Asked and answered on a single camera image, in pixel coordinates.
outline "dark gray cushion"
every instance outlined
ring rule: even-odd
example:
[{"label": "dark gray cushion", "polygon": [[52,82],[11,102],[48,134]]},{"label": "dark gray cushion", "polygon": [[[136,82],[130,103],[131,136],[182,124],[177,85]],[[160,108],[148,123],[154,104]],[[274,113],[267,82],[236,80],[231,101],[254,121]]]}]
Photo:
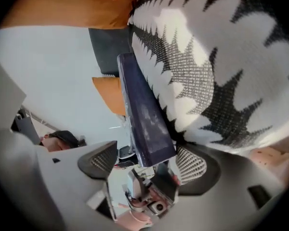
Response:
[{"label": "dark gray cushion", "polygon": [[97,63],[101,73],[119,77],[117,56],[131,52],[128,38],[129,29],[89,29]]}]

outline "black cap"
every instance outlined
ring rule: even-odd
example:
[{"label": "black cap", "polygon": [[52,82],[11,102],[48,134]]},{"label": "black cap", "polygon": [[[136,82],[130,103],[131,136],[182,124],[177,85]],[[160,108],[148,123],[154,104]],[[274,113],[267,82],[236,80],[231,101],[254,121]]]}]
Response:
[{"label": "black cap", "polygon": [[67,131],[67,130],[56,131],[54,133],[49,134],[49,137],[56,137],[58,139],[61,139],[62,141],[67,143],[68,146],[71,148],[78,147],[78,140],[70,131]]}]

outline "person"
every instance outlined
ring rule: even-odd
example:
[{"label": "person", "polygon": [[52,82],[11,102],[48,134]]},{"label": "person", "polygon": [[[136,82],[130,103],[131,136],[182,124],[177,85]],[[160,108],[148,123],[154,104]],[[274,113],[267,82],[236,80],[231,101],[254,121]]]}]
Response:
[{"label": "person", "polygon": [[44,135],[39,145],[46,147],[49,152],[56,152],[77,148],[79,144],[80,141],[70,131],[63,130]]}]

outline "white wall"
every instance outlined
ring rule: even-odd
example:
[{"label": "white wall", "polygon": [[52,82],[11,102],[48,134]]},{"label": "white wall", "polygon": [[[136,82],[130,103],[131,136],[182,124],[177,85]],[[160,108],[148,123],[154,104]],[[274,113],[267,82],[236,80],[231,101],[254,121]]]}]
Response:
[{"label": "white wall", "polygon": [[54,130],[52,130],[51,128],[41,124],[40,122],[38,122],[37,120],[33,119],[31,117],[31,121],[32,124],[35,128],[35,131],[37,132],[39,137],[44,137],[45,134],[49,134],[49,133],[53,133]]},{"label": "white wall", "polygon": [[87,28],[22,26],[0,30],[0,63],[27,95],[24,106],[88,144],[128,138],[92,84],[101,76]]}]

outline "orange pillow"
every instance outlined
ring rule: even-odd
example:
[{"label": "orange pillow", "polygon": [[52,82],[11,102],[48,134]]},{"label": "orange pillow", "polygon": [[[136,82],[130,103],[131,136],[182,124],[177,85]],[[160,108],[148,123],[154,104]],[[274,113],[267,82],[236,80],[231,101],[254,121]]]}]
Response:
[{"label": "orange pillow", "polygon": [[2,22],[11,26],[124,28],[134,0],[17,0]]},{"label": "orange pillow", "polygon": [[120,78],[93,77],[92,81],[108,108],[117,115],[125,116]]}]

